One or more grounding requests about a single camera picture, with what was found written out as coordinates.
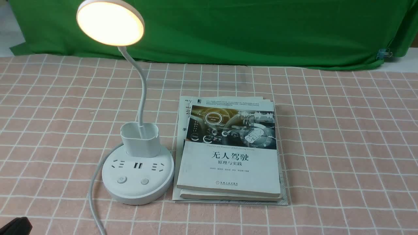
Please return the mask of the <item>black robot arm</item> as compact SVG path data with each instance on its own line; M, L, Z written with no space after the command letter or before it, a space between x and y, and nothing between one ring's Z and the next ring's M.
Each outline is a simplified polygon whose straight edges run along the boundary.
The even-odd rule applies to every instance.
M0 229L1 235L29 235L33 226L27 217L16 217Z

